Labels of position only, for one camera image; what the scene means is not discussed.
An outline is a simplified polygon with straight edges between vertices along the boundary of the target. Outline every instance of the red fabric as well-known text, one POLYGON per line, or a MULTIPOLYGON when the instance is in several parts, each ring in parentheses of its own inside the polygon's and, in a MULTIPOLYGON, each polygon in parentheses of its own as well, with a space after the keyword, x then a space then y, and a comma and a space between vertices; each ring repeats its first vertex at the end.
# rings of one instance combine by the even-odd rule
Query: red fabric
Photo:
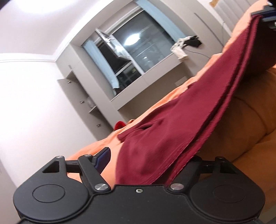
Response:
POLYGON ((221 58, 188 90, 118 135, 116 183, 169 185, 210 136, 241 78, 276 63, 276 32, 252 18, 221 58))
POLYGON ((118 130, 118 129, 121 129, 121 128, 125 127, 125 126, 126 126, 125 122, 123 122, 123 121, 118 121, 118 122, 115 124, 114 131, 116 131, 116 130, 118 130))

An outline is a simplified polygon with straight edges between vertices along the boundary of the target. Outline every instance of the blue curtain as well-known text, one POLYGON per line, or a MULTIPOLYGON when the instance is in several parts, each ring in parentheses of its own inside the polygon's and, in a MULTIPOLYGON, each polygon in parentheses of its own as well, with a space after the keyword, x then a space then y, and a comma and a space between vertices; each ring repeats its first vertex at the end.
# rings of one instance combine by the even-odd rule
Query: blue curtain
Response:
POLYGON ((93 59, 95 64, 98 66, 98 68, 102 71, 112 88, 119 88, 119 82, 117 77, 115 76, 115 73, 113 72, 112 68, 110 67, 109 63, 105 59, 105 57, 100 52, 99 48, 96 46, 96 44, 91 41, 87 40, 83 44, 84 49, 87 51, 87 53, 90 55, 90 57, 93 59))
POLYGON ((179 38, 186 37, 186 35, 152 3, 147 0, 136 0, 136 3, 154 18, 175 42, 177 42, 179 38))

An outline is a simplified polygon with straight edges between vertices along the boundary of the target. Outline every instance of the bed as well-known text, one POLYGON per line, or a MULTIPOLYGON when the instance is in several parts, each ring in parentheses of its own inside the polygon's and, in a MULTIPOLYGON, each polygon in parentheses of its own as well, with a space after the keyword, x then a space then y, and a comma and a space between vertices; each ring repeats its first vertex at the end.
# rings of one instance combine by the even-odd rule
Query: bed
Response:
MULTIPOLYGON (((113 186, 117 156, 122 147, 117 135, 139 123, 157 107, 177 98, 187 87, 200 79, 206 70, 229 48, 237 36, 247 27, 250 13, 262 9, 265 0, 254 3, 241 17, 233 29, 232 37, 223 52, 215 54, 195 77, 171 91, 155 105, 135 120, 130 120, 122 129, 112 132, 107 138, 88 145, 67 158, 77 159, 84 154, 96 154, 104 147, 112 152, 111 161, 102 172, 104 179, 113 186)), ((265 74, 242 82, 237 89, 229 108, 224 113, 216 129, 198 153, 203 159, 213 160, 215 156, 224 156, 255 183, 266 195, 265 209, 276 204, 276 69, 271 68, 265 74)), ((79 180, 78 174, 68 174, 79 180)))

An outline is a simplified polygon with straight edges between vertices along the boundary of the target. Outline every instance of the white ceiling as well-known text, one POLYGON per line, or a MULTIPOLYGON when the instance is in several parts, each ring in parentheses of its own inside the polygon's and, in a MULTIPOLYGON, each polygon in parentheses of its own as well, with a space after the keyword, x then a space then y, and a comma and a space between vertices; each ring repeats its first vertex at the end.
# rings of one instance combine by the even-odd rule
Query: white ceiling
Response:
POLYGON ((0 54, 53 55, 77 22, 99 1, 11 0, 0 10, 0 54))

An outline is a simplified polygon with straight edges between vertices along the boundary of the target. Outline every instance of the screw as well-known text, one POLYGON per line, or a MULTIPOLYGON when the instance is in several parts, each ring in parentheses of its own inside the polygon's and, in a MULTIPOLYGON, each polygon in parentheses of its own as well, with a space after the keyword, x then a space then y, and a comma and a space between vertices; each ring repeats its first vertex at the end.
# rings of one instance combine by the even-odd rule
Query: screw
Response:
POLYGON ((142 193, 143 189, 136 189, 136 193, 142 193))
POLYGON ((179 191, 179 190, 182 190, 184 188, 184 185, 180 184, 180 183, 173 183, 170 186, 170 188, 173 189, 173 190, 175 190, 175 191, 179 191))
POLYGON ((105 184, 105 183, 99 183, 99 184, 97 184, 97 185, 95 186, 95 189, 96 189, 97 191, 104 191, 104 190, 106 190, 107 188, 108 188, 108 185, 105 184))

